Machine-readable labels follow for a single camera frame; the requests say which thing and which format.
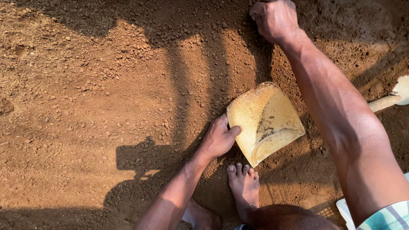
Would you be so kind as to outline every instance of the bare foot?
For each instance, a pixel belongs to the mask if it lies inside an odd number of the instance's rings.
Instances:
[[[229,186],[236,202],[236,209],[241,221],[249,224],[248,213],[260,207],[258,204],[258,173],[245,165],[242,171],[241,163],[227,167]]]
[[[222,229],[222,219],[220,216],[201,206],[193,198],[190,198],[182,220],[191,223],[194,230]]]

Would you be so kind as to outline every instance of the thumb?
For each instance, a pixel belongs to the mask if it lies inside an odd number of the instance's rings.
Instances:
[[[235,139],[241,133],[241,130],[242,128],[239,125],[231,127],[230,130],[226,132],[227,138]]]

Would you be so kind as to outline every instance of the dirt ground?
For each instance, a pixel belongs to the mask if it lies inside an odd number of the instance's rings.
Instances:
[[[254,0],[0,1],[0,229],[131,229],[234,98],[275,82],[306,134],[256,170],[260,204],[313,212],[343,197],[291,66],[248,16]],[[296,0],[300,27],[362,95],[409,74],[408,0]],[[409,171],[409,106],[377,113]],[[239,223],[226,166],[193,197]],[[181,223],[179,229],[189,229]]]

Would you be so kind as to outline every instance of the person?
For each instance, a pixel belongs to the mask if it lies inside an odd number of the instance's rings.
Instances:
[[[262,1],[250,9],[250,15],[259,33],[278,44],[291,63],[307,109],[329,145],[355,226],[409,229],[409,183],[384,127],[341,70],[299,28],[295,4]],[[207,164],[225,154],[241,133],[240,126],[228,130],[227,123],[225,114],[211,123],[197,151],[150,204],[135,229],[175,229],[180,220],[190,222],[195,230],[221,229],[221,218],[191,196]],[[229,165],[227,174],[245,224],[236,229],[339,229],[300,207],[259,207],[259,175],[249,165]]]

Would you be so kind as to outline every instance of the soil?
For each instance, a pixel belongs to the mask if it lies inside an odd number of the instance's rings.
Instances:
[[[285,203],[344,226],[333,159],[291,66],[249,18],[253,0],[1,0],[0,229],[132,229],[241,93],[277,84],[306,134],[261,162],[260,205]],[[409,74],[409,1],[297,0],[300,27],[368,101]],[[409,171],[409,107],[377,113]],[[239,223],[226,166],[193,195]],[[180,229],[189,229],[181,223]]]

